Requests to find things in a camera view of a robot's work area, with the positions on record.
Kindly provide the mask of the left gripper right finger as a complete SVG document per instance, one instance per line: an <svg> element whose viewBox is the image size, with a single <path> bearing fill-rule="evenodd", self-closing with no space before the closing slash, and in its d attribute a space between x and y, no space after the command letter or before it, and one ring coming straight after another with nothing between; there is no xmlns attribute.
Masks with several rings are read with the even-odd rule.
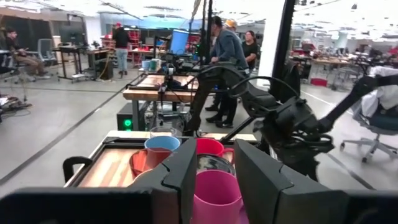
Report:
<svg viewBox="0 0 398 224"><path fill-rule="evenodd" d="M242 139L234 153L252 224L397 224L397 192L329 189Z"/></svg>

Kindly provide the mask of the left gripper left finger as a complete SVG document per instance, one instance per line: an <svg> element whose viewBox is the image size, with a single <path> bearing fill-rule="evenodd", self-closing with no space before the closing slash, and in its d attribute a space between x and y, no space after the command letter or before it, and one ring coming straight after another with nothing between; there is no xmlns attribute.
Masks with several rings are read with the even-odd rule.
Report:
<svg viewBox="0 0 398 224"><path fill-rule="evenodd" d="M125 188L19 189L1 199L1 223L189 223L196 174L196 140L189 139Z"/></svg>

